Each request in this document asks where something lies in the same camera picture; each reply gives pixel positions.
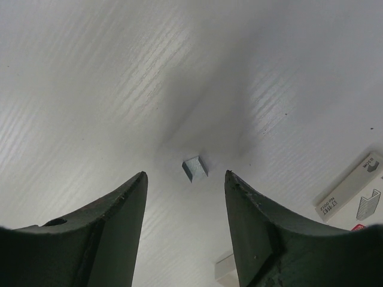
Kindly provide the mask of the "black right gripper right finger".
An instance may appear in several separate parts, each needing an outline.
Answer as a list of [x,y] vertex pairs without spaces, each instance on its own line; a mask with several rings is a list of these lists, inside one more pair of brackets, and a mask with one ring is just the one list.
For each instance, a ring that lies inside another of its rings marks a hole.
[[382,226],[347,231],[305,218],[232,171],[225,198],[241,286],[381,286]]

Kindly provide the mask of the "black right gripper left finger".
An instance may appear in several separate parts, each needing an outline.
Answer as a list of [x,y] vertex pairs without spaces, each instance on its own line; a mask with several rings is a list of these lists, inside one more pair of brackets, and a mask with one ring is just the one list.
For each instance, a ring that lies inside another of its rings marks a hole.
[[148,177],[42,226],[1,228],[1,286],[132,286]]

